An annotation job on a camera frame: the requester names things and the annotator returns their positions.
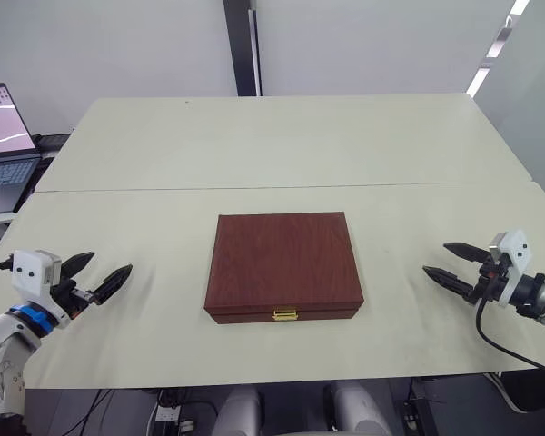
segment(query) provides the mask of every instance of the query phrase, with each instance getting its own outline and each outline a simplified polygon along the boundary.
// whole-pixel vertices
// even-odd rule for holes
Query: blue ring
[[[40,325],[47,334],[53,331],[53,326],[46,318],[46,313],[36,311],[28,306],[12,306],[12,309],[28,316],[33,322]]]

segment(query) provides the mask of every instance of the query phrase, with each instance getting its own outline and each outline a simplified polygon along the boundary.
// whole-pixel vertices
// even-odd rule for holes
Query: gold latch
[[[296,309],[290,309],[274,311],[272,312],[272,318],[275,321],[297,321],[299,319],[299,315],[297,314]]]

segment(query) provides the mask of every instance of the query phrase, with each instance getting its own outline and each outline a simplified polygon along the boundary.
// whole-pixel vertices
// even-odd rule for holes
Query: wall
[[[514,0],[256,0],[263,95],[462,93]]]
[[[236,95],[222,0],[0,0],[0,82],[31,133],[98,97]]]
[[[545,191],[545,0],[529,2],[474,100]]]

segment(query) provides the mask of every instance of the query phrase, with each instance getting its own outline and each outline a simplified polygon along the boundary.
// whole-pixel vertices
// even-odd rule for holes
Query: table surface
[[[466,94],[103,99],[37,191],[494,183],[530,176]]]
[[[535,183],[118,193],[36,193],[0,242],[63,257],[93,250],[77,281],[93,289],[132,263],[103,306],[45,338],[31,388],[205,385],[515,370],[525,365],[476,333],[474,309],[434,284],[424,264],[474,282],[476,265],[442,248],[485,246],[522,228],[545,273],[545,194]],[[365,303],[351,320],[218,325],[203,310],[219,213],[344,211]],[[0,313],[18,297],[0,273]],[[545,329],[488,307],[483,328],[545,364]]]

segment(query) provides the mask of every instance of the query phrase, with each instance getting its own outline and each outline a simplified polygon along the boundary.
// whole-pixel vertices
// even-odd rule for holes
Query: brown wooden box
[[[204,304],[216,322],[351,318],[362,303],[343,212],[218,217]]]

